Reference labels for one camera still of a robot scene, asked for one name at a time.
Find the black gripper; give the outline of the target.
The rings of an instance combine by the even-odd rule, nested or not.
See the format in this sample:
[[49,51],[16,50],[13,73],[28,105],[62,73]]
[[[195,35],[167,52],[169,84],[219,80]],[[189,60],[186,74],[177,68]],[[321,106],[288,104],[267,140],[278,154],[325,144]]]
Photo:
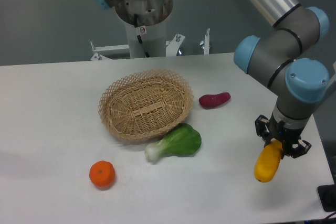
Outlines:
[[256,134],[264,141],[264,146],[271,143],[274,138],[283,144],[283,155],[292,158],[298,158],[306,155],[311,148],[311,144],[301,140],[302,128],[290,129],[286,127],[285,122],[276,121],[272,115],[270,120],[264,115],[260,115],[255,120]]

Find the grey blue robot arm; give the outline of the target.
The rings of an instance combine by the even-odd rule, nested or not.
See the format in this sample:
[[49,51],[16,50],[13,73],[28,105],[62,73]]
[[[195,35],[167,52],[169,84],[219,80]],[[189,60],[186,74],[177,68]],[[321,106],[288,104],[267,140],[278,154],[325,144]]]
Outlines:
[[[329,30],[329,19],[316,7],[298,0],[250,0],[275,29],[266,39],[248,36],[234,52],[234,63],[277,95],[271,118],[260,116],[256,133],[266,145],[280,141],[281,154],[292,158],[311,145],[300,135],[322,102],[329,74],[323,64],[302,58]],[[114,8],[125,23],[132,58],[167,56],[165,34],[159,27],[172,11],[172,0],[96,0],[103,9]]]

